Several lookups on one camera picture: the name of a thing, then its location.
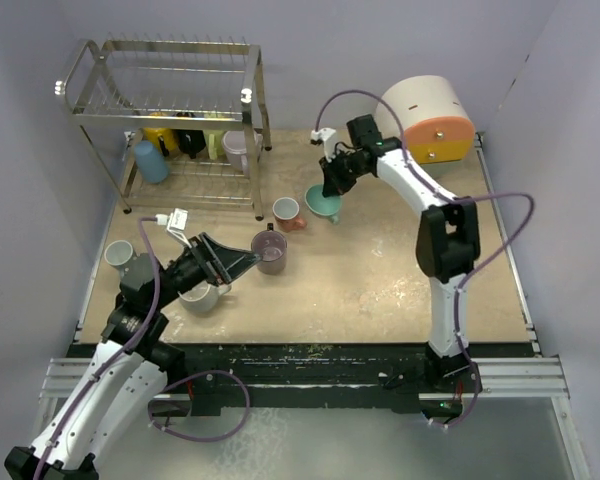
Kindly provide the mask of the teal cup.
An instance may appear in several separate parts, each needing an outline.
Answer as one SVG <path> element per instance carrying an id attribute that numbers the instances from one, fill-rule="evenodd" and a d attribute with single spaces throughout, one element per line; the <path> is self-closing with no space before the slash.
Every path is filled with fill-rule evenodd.
<path id="1" fill-rule="evenodd" d="M 325 197 L 322 184 L 309 187 L 305 192 L 304 200 L 309 210 L 316 216 L 326 218 L 334 225 L 340 222 L 342 199 L 339 196 Z"/>

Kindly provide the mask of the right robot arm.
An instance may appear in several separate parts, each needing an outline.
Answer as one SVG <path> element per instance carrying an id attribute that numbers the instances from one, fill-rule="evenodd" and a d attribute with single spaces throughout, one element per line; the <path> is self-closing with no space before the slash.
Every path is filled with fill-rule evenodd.
<path id="1" fill-rule="evenodd" d="M 447 391 L 471 373 L 467 338 L 466 283 L 481 253 L 476 203 L 459 200 L 433 181 L 406 149 L 405 141 L 384 137 L 371 115 L 347 123 L 350 147 L 334 129 L 315 129 L 310 142 L 324 149 L 319 160 L 323 195 L 342 196 L 367 174 L 392 187 L 419 215 L 415 256 L 429 279 L 431 331 L 424 376 L 436 391 Z"/>

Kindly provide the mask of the grey speckled mug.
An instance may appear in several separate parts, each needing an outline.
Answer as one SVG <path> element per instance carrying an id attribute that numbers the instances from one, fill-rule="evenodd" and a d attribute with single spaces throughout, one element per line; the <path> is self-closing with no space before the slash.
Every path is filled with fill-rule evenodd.
<path id="1" fill-rule="evenodd" d="M 191 290 L 180 293 L 179 301 L 190 313 L 207 314 L 214 309 L 219 299 L 229 293 L 231 289 L 230 285 L 215 286 L 202 282 Z"/>

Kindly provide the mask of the blue cup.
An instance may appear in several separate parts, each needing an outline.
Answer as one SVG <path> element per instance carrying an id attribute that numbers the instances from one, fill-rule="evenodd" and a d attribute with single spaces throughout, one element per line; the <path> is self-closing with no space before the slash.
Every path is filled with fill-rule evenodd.
<path id="1" fill-rule="evenodd" d="M 135 163 L 144 181 L 159 184 L 169 175 L 169 169 L 162 153 L 150 142 L 140 141 L 133 147 Z"/>

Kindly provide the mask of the yellow mug black handle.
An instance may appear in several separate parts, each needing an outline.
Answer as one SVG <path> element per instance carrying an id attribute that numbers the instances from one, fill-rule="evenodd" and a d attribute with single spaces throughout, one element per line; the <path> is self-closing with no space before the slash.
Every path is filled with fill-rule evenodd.
<path id="1" fill-rule="evenodd" d="M 144 137 L 151 142 L 164 157 L 172 156 L 178 149 L 175 132 L 167 127 L 143 127 Z"/>

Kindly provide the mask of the purple mug black handle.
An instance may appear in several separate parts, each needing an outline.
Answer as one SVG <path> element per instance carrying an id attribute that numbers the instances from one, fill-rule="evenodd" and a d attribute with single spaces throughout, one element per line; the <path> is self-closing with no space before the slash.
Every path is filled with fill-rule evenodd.
<path id="1" fill-rule="evenodd" d="M 275 230 L 273 223 L 268 223 L 251 242 L 251 250 L 261 258 L 257 268 L 266 275 L 277 275 L 285 269 L 287 249 L 286 237 Z"/>

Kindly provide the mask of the salmon pink mug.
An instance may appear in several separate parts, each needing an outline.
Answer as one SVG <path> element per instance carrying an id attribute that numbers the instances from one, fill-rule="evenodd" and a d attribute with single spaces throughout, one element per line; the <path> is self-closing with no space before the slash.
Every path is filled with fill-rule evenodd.
<path id="1" fill-rule="evenodd" d="M 305 229 L 307 222 L 302 218 L 299 203 L 291 197 L 274 201 L 272 212 L 279 228 L 284 232 Z"/>

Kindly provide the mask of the lime green mug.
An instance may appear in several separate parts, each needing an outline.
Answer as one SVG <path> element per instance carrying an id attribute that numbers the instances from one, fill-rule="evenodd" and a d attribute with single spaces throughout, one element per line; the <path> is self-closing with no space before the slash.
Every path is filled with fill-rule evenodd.
<path id="1" fill-rule="evenodd" d="M 203 135 L 206 142 L 207 152 L 212 161 L 219 160 L 225 155 L 223 137 L 226 131 L 222 129 L 204 129 Z"/>

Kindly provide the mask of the lilac mug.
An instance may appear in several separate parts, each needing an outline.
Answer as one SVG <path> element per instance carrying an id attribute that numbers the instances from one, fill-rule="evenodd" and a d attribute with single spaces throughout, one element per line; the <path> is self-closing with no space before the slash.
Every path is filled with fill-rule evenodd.
<path id="1" fill-rule="evenodd" d="M 228 131 L 222 138 L 222 147 L 229 164 L 246 178 L 249 177 L 249 160 L 244 133 Z"/>

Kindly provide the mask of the black mug white interior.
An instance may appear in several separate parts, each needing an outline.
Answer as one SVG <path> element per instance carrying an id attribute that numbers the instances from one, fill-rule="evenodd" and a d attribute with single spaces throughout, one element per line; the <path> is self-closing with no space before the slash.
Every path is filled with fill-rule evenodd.
<path id="1" fill-rule="evenodd" d="M 176 129 L 178 147 L 190 159 L 195 159 L 206 148 L 206 140 L 202 130 Z"/>

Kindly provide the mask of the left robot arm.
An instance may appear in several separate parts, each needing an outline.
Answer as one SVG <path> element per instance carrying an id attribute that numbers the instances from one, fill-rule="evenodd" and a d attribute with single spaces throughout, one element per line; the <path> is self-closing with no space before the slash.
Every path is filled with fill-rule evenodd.
<path id="1" fill-rule="evenodd" d="M 13 479 L 96 479 L 113 444 L 151 399 L 186 381 L 185 354 L 161 341 L 162 309 L 207 283 L 228 286 L 259 263 L 201 233 L 161 266 L 153 250 L 132 259 L 120 277 L 115 308 L 88 366 L 61 410 L 28 447 L 4 465 Z"/>

